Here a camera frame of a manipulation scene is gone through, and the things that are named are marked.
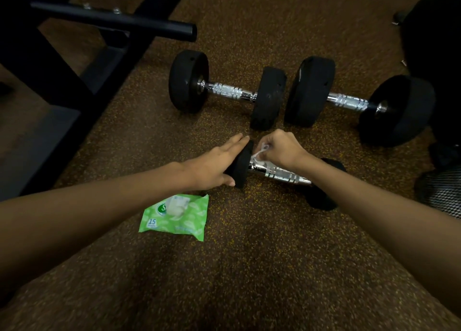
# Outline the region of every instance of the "dumbbell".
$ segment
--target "dumbbell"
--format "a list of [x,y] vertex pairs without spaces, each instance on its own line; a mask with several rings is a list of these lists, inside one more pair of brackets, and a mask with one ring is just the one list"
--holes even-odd
[[435,105],[432,85],[420,78],[396,75],[383,82],[369,100],[330,92],[335,62],[309,57],[291,85],[285,122],[311,127],[326,102],[360,112],[363,143],[395,147],[415,138],[428,125]]
[[203,52],[180,52],[170,69],[168,88],[173,105],[184,113],[198,113],[208,93],[255,105],[250,127],[269,130],[282,107],[286,75],[281,69],[266,66],[257,92],[209,81],[208,58]]
[[[337,204],[325,194],[325,192],[316,187],[310,180],[299,176],[296,173],[284,170],[278,166],[265,166],[256,163],[251,159],[253,152],[253,141],[249,141],[243,150],[237,155],[232,164],[224,171],[225,174],[234,178],[235,187],[243,188],[247,180],[248,172],[271,178],[279,182],[291,183],[298,185],[298,190],[305,196],[311,207],[324,211],[331,211],[337,207]],[[346,168],[342,163],[336,160],[323,158],[327,164],[334,166],[344,172]]]

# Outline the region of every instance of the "forearm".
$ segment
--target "forearm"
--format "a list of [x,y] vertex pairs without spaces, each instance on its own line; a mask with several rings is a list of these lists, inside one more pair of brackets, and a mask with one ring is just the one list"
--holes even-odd
[[183,167],[91,182],[0,203],[0,291],[61,263],[131,215],[187,191]]
[[367,184],[313,157],[296,166],[389,251],[423,286],[460,315],[461,222]]

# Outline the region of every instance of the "dumbbell handle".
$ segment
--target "dumbbell handle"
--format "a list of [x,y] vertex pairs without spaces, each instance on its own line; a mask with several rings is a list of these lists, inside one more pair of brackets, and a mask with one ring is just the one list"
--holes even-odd
[[[337,107],[352,109],[360,113],[365,111],[370,105],[370,102],[366,99],[357,98],[351,95],[343,95],[342,93],[330,92],[326,100]],[[385,105],[379,103],[376,107],[376,113],[384,113],[386,109],[387,107]]]
[[312,185],[312,182],[307,178],[301,177],[296,173],[284,170],[278,166],[265,166],[256,163],[254,160],[250,161],[248,165],[248,171],[251,173],[256,173],[264,177],[272,178],[280,182],[293,183],[293,184],[302,184],[302,185]]
[[246,89],[241,89],[236,86],[229,86],[226,84],[220,84],[218,82],[207,82],[205,80],[199,80],[197,87],[200,92],[203,92],[205,89],[214,94],[221,95],[223,97],[235,99],[237,101],[250,101],[255,102],[258,95],[257,92],[247,91]]

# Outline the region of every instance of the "green wipes package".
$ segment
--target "green wipes package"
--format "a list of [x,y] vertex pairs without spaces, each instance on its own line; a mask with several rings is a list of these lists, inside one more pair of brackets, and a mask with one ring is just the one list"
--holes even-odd
[[139,232],[189,234],[203,241],[207,210],[208,195],[174,195],[144,210]]

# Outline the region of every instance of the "hand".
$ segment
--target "hand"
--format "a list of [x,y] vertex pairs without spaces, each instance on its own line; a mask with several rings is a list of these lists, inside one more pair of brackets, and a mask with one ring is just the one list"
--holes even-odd
[[270,144],[271,148],[259,153],[256,158],[258,160],[270,161],[288,171],[294,171],[301,158],[305,156],[314,158],[314,156],[304,150],[291,132],[277,129],[271,134],[262,137],[254,153],[261,150],[262,143]]
[[183,162],[185,171],[191,176],[191,190],[208,190],[222,184],[233,187],[234,179],[223,172],[249,141],[249,136],[242,138],[242,134],[239,133],[222,146],[214,147],[198,158]]

